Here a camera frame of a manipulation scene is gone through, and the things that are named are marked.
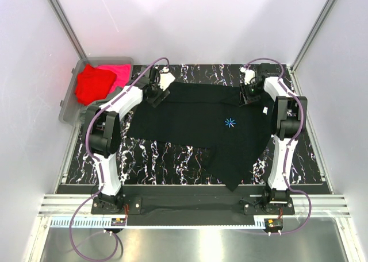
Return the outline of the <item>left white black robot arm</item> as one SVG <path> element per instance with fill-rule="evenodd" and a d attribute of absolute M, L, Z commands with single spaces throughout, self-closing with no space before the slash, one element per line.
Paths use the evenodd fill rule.
<path fill-rule="evenodd" d="M 100 105 L 86 110 L 83 140 L 98 174 L 98 191 L 93 195 L 93 206 L 113 214 L 127 208 L 118 177 L 117 151 L 121 144 L 120 122 L 143 101 L 157 107 L 170 93 L 168 87 L 175 80 L 168 67 L 151 67 L 145 77 L 140 74 L 119 87 Z"/>

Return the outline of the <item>black t shirt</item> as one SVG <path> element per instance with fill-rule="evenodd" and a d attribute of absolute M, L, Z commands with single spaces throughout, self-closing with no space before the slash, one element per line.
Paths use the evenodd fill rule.
<path fill-rule="evenodd" d="M 142 101 L 128 137 L 209 150 L 205 169 L 234 191 L 271 139 L 273 99 L 241 105 L 239 87 L 174 82 L 157 107 Z"/>

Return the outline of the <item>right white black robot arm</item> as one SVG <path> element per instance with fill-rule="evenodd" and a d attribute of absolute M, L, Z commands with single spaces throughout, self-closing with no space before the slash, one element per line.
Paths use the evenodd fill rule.
<path fill-rule="evenodd" d="M 271 174 L 260 199 L 261 209 L 274 214 L 285 207 L 292 207 L 290 194 L 301 194 L 310 201 L 302 190 L 291 188 L 289 178 L 292 160 L 298 138 L 304 131 L 306 122 L 306 97 L 298 97 L 283 81 L 284 67 L 280 64 L 280 74 L 271 74 L 262 63 L 251 69 L 247 63 L 240 69 L 240 100 L 242 105 L 253 105 L 260 95 L 267 93 L 274 101 L 271 116 L 271 134 L 274 136 L 275 151 Z"/>

